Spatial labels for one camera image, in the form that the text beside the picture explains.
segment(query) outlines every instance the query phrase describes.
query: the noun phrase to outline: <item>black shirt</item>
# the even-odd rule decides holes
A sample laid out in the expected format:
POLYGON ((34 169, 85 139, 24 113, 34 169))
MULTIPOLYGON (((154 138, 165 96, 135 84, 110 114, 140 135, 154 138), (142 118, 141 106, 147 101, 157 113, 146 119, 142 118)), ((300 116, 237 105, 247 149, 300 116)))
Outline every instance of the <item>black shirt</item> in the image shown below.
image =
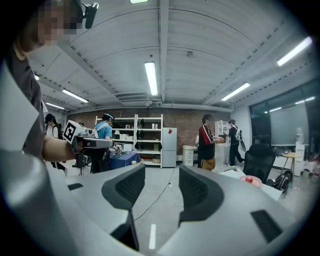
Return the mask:
POLYGON ((231 145, 239 144, 239 140, 236 139, 237 129, 239 129, 238 126, 235 126, 235 127, 233 126, 230 128, 229 136, 231 139, 231 145))
POLYGON ((199 129, 199 147, 198 151, 201 154, 201 159, 210 160, 215 157, 215 146, 211 142, 213 135, 208 126, 202 125, 199 129))
POLYGON ((8 51, 5 60, 16 84, 32 106, 39 112, 39 116, 35 120, 28 136, 26 137, 23 145, 23 151, 42 159, 43 141, 47 131, 42 109, 42 94, 40 86, 35 79, 35 75, 29 65, 28 59, 18 59, 13 47, 8 51))

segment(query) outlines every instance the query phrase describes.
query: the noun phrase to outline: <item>white ceiling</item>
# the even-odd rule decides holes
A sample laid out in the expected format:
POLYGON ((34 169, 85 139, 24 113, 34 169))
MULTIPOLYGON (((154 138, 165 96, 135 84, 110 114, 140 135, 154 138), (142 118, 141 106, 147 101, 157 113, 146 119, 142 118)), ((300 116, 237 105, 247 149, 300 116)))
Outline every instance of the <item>white ceiling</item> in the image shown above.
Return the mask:
POLYGON ((277 66, 308 35, 271 0, 96 1, 91 29, 29 54, 43 99, 67 111, 121 107, 118 97, 127 93, 143 93, 158 103, 227 108, 318 75, 311 47, 277 66), (155 62, 158 97, 151 97, 146 61, 155 62), (221 102, 245 82, 248 89, 221 102))

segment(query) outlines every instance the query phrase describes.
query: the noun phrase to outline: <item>khaki pants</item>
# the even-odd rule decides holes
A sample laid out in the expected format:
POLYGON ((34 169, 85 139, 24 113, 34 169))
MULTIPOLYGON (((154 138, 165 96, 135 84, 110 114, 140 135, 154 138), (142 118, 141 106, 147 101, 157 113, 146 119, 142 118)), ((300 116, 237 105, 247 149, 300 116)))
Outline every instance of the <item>khaki pants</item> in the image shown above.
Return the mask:
POLYGON ((214 158, 205 160, 202 159, 202 169, 211 171, 216 167, 216 160, 214 158))

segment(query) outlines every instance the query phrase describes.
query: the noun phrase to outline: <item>person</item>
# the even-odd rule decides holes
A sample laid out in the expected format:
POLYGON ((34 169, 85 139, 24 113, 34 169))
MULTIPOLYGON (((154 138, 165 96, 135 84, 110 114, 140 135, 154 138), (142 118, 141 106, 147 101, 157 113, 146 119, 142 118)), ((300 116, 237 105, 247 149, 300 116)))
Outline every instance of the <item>person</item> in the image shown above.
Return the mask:
POLYGON ((196 148, 197 148, 197 152, 198 152, 198 168, 201 168, 201 154, 199 151, 199 134, 195 137, 195 142, 194 142, 196 148))
MULTIPOLYGON (((98 122, 94 129, 97 131, 98 136, 100 139, 111 139, 112 137, 112 125, 115 121, 115 117, 112 114, 103 114, 101 121, 98 122)), ((119 152, 119 148, 116 146, 111 147, 111 149, 114 149, 117 153, 119 152)), ((101 161, 92 161, 91 164, 91 173, 101 173, 105 171, 110 170, 110 155, 109 152, 107 152, 105 158, 101 161)))
POLYGON ((202 169, 211 171, 216 166, 214 143, 223 139, 213 136, 209 126, 213 125, 214 118, 210 114, 205 114, 202 118, 202 126, 199 129, 198 152, 201 155, 202 169))
MULTIPOLYGON (((47 135, 62 140, 61 131, 59 129, 56 118, 53 114, 48 113, 45 116, 44 123, 46 125, 46 134, 47 135)), ((63 170, 64 175, 67 176, 67 172, 68 172, 67 167, 63 166, 59 162, 51 162, 51 164, 52 164, 53 168, 56 168, 58 170, 63 170)))
POLYGON ((229 134, 224 134, 230 137, 230 164, 228 164, 228 166, 234 168, 236 166, 236 158, 238 159, 241 166, 245 163, 245 160, 241 158, 241 155, 239 153, 239 139, 241 139, 241 130, 238 126, 236 126, 236 121, 234 119, 231 119, 228 123, 231 126, 229 134))
POLYGON ((80 4, 79 0, 44 1, 17 34, 4 58, 17 86, 39 113, 22 150, 49 162, 71 160, 75 158, 75 154, 67 141, 47 134, 43 118, 42 93, 29 65, 27 54, 44 45, 50 45, 65 31, 76 28, 83 19, 80 4))

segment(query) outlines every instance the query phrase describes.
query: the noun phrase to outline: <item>brick wall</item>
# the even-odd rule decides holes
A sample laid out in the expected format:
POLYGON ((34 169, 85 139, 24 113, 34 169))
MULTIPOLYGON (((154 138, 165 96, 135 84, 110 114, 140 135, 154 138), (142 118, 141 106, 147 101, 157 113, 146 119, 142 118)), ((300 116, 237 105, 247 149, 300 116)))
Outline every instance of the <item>brick wall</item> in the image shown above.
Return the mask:
POLYGON ((163 114, 163 127, 177 128, 177 153, 182 154, 183 145, 195 144, 196 136, 199 128, 202 125, 202 117, 205 114, 211 114, 214 121, 230 119, 230 114, 226 112, 216 112, 208 110, 193 110, 193 109, 176 109, 176 108, 126 108, 126 109, 111 109, 111 110, 100 110, 94 112, 85 112, 70 114, 67 116, 68 120, 75 121, 77 123, 84 122, 84 126, 93 128, 95 125, 96 116, 102 117, 104 113, 110 113, 116 118, 121 116, 123 118, 134 117, 138 114, 139 117, 159 117, 163 114))

